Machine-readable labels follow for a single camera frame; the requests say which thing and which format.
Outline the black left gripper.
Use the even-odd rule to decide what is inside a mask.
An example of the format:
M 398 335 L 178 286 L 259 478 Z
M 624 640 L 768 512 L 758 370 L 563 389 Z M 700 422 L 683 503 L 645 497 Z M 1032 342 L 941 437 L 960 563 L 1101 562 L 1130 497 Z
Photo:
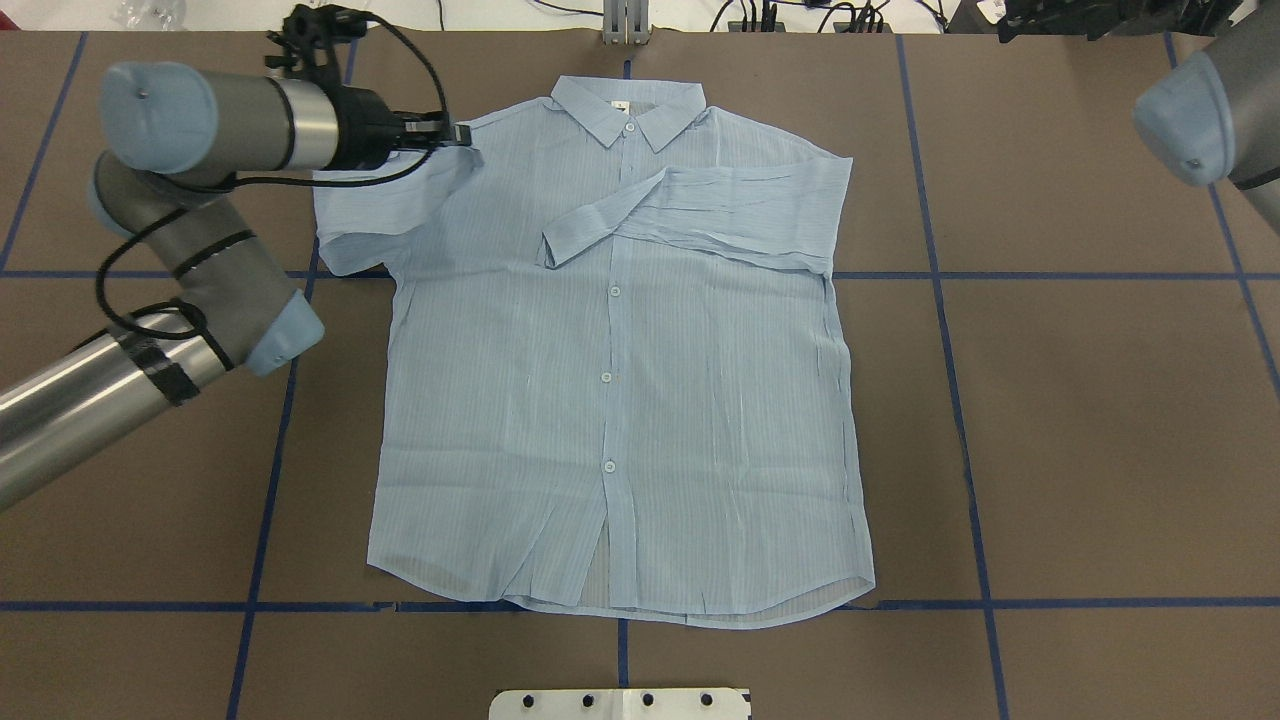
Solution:
M 366 88 L 338 91 L 338 168 L 378 169 L 393 152 L 404 150 L 436 151 L 443 147 L 472 145 L 470 126 L 451 126 L 447 117 L 398 118 L 374 92 Z

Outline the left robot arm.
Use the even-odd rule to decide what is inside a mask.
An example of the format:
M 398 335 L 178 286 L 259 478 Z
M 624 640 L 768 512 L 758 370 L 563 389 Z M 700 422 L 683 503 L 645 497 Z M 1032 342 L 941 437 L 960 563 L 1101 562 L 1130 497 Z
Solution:
M 120 61 L 102 78 L 108 149 L 88 187 L 120 245 L 99 265 L 105 327 L 3 395 L 3 506 L 239 368 L 268 375 L 325 333 L 305 292 L 236 210 L 251 184 L 388 182 L 398 151 L 420 167 L 472 133 L 447 105 L 396 111 L 348 86 L 335 61 L 268 56 L 260 76 Z

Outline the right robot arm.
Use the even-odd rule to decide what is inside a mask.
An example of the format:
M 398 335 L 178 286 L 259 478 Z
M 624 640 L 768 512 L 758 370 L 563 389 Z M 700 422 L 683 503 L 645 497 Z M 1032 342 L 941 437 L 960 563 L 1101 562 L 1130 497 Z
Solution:
M 1260 3 L 1239 24 L 1180 61 L 1132 113 L 1144 146 L 1179 181 L 1228 181 L 1279 229 L 1279 6 Z

